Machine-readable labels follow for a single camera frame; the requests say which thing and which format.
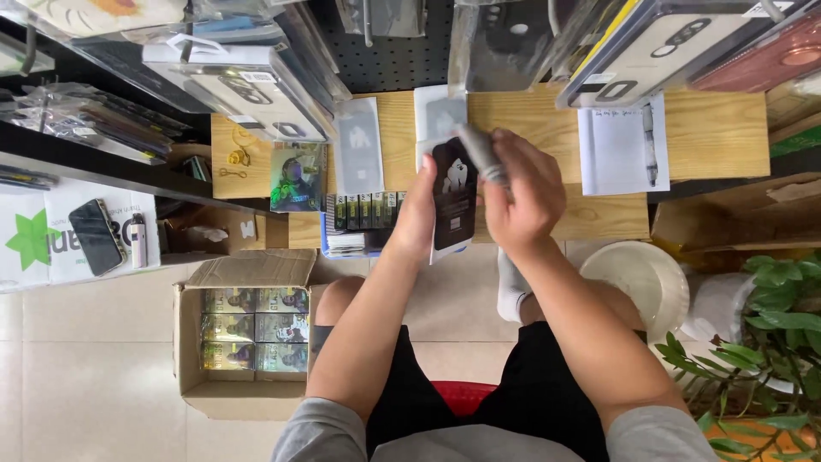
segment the white sock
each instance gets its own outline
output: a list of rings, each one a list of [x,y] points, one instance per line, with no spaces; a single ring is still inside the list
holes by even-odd
[[[519,316],[521,303],[533,290],[530,289],[530,284],[527,284],[525,277],[521,275],[501,247],[499,248],[498,265],[499,295],[496,310],[503,320],[521,323]]]

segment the pegboard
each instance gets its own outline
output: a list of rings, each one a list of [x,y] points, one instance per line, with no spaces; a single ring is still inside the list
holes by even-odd
[[[413,90],[447,83],[451,52],[453,0],[428,0],[424,37],[413,39],[346,34],[334,0],[309,0],[308,5],[339,64],[339,78],[351,93]]]

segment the white notepad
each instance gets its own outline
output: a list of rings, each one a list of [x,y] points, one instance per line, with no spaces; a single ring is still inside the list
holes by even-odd
[[[655,187],[647,178],[641,107],[580,109],[579,152],[581,191],[585,196],[670,191],[664,95],[650,100],[658,176]]]

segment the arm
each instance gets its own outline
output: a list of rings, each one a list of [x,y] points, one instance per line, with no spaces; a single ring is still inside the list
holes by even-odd
[[[308,397],[342,404],[362,420],[373,411],[388,379],[420,263],[430,254],[435,178],[436,164],[425,156],[382,256],[317,357]]]
[[[507,167],[507,192],[486,182],[488,229],[534,290],[573,377],[605,431],[628,410],[652,404],[687,412],[681,394],[646,345],[588,287],[550,238],[565,208],[556,160],[508,131],[493,134]]]

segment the black shorts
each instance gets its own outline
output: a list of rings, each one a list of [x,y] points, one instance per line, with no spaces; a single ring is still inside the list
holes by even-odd
[[[315,326],[314,351],[332,327]],[[486,424],[555,441],[587,461],[609,460],[599,415],[562,356],[550,326],[519,329],[502,380],[473,415],[458,418],[416,362],[407,326],[399,330],[391,371],[365,428],[368,458],[377,446],[414,433]]]

